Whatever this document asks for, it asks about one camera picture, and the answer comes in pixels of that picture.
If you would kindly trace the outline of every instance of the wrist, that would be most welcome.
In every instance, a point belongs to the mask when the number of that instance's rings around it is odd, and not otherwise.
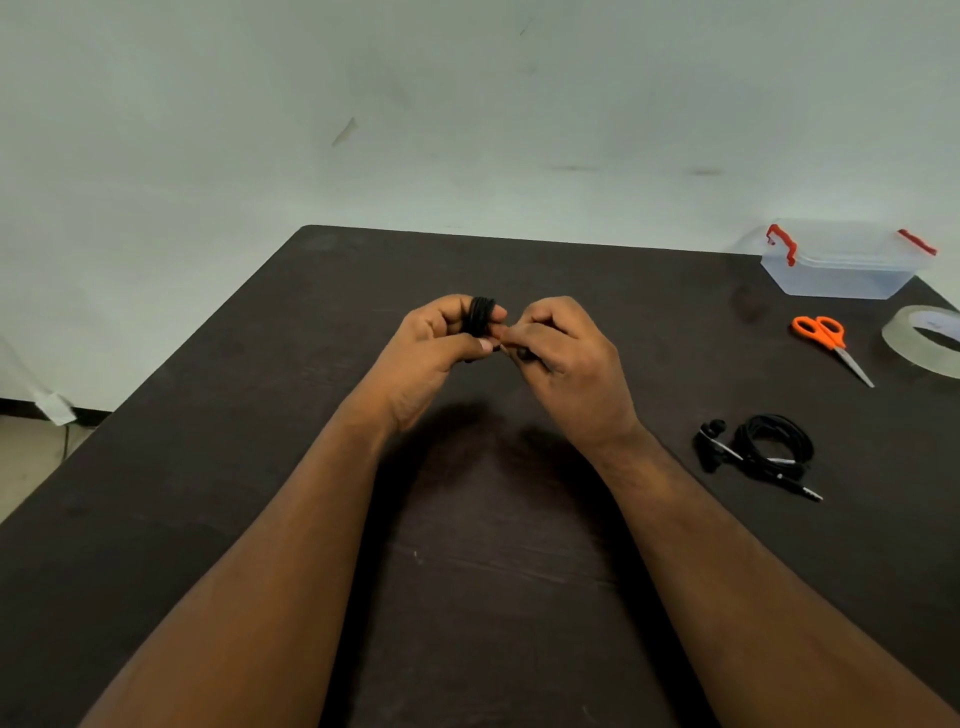
[[[396,418],[386,397],[378,397],[363,386],[357,387],[340,403],[333,419],[364,437],[377,452],[397,432]]]
[[[624,483],[636,483],[637,475],[656,460],[660,443],[639,421],[615,441],[588,456],[590,465],[597,471],[607,487],[616,490]]]

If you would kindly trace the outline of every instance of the floor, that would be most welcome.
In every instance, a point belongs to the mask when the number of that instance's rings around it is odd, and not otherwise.
[[[80,447],[93,429],[0,415],[0,522]]]

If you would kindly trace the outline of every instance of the scissor blade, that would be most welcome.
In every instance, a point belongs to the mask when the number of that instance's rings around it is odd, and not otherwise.
[[[844,350],[840,349],[840,347],[837,347],[836,349],[834,349],[834,351],[837,352],[837,355],[844,360],[844,363],[848,367],[853,369],[854,374],[856,374],[861,379],[863,379],[864,384],[866,384],[868,387],[874,386],[874,383],[870,381],[870,378],[867,376],[867,374],[862,369],[860,369],[860,365],[857,364],[855,361],[853,361],[852,356],[850,356]]]

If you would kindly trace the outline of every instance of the tape roll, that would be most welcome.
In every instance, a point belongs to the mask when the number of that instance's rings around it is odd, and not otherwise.
[[[887,345],[907,361],[938,375],[960,379],[960,352],[928,339],[918,328],[960,342],[960,314],[932,305],[909,305],[901,308],[882,332]]]

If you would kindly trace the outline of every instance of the container lid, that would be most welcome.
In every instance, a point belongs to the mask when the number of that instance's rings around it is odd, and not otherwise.
[[[937,254],[907,230],[878,223],[780,219],[767,231],[771,245],[787,246],[787,260],[815,268],[916,271]]]

